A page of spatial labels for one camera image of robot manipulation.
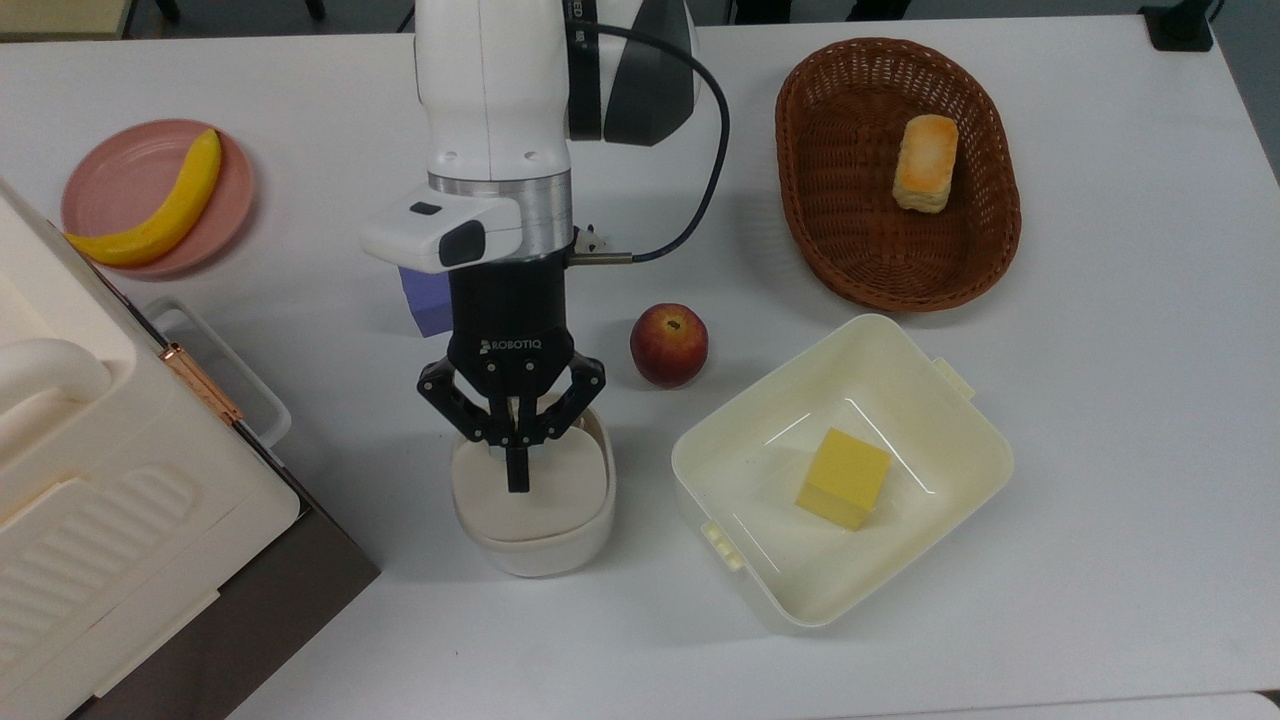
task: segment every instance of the metal hinge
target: metal hinge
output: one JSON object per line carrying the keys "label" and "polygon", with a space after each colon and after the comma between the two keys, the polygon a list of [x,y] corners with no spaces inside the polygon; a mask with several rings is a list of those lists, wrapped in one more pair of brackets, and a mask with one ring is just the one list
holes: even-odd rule
{"label": "metal hinge", "polygon": [[187,355],[180,345],[170,342],[169,347],[160,354],[160,360],[191,388],[191,392],[196,393],[201,402],[214,411],[214,415],[218,415],[218,419],[228,425],[234,425],[244,419],[244,414],[232,402],[232,398],[227,397],[227,393],[209,379],[209,375],[200,369],[200,365],[191,355]]}

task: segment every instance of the apple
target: apple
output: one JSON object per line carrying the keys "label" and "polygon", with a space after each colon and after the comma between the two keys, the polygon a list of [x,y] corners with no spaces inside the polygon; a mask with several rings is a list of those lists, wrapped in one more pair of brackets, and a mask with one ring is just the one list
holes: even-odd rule
{"label": "apple", "polygon": [[631,327],[631,359],[644,379],[676,388],[707,363],[707,325],[689,307],[662,302],[644,311]]}

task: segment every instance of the plate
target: plate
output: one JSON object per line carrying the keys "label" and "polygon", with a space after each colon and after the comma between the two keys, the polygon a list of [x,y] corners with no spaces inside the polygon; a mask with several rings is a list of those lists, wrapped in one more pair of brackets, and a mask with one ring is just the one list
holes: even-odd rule
{"label": "plate", "polygon": [[[210,127],[197,120],[154,120],[102,141],[67,181],[64,232],[108,234],[150,218],[173,188],[191,143]],[[113,270],[141,278],[182,273],[205,263],[237,237],[253,201],[253,168],[229,135],[218,129],[218,138],[223,145],[218,186],[195,227],[156,260]]]}

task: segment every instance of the brown wicker basket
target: brown wicker basket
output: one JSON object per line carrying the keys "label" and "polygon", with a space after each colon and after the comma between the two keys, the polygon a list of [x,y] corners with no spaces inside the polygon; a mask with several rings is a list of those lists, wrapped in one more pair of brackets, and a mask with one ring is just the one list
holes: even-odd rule
{"label": "brown wicker basket", "polygon": [[[893,200],[906,122],[946,115],[960,131],[951,197],[927,215]],[[777,104],[787,224],[813,273],[877,310],[945,310],[989,290],[1018,250],[1021,211],[996,105],[936,50],[846,40],[800,63]]]}

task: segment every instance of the yellow cube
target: yellow cube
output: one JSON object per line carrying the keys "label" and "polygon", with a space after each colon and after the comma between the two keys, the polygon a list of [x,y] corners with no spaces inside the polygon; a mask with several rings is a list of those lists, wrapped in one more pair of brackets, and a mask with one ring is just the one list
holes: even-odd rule
{"label": "yellow cube", "polygon": [[796,505],[856,530],[876,507],[892,456],[837,429],[827,430]]}

